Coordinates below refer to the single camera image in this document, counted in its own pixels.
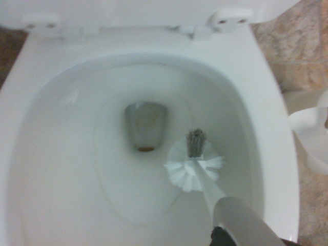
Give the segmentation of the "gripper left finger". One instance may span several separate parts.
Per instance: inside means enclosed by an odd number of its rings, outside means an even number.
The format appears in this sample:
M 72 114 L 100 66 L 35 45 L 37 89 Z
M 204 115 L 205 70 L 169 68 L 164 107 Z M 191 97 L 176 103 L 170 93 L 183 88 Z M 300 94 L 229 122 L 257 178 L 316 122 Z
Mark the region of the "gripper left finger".
M 214 227 L 211 232 L 210 246 L 236 246 L 236 243 L 222 227 Z

